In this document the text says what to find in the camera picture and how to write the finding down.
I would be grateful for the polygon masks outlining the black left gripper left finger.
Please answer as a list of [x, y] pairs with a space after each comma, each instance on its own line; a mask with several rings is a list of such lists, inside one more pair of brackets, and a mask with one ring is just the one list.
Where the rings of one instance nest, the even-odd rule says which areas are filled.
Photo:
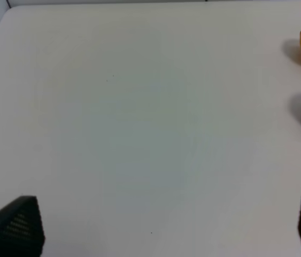
[[44, 243], [37, 197], [20, 196], [0, 209], [0, 256], [41, 256]]

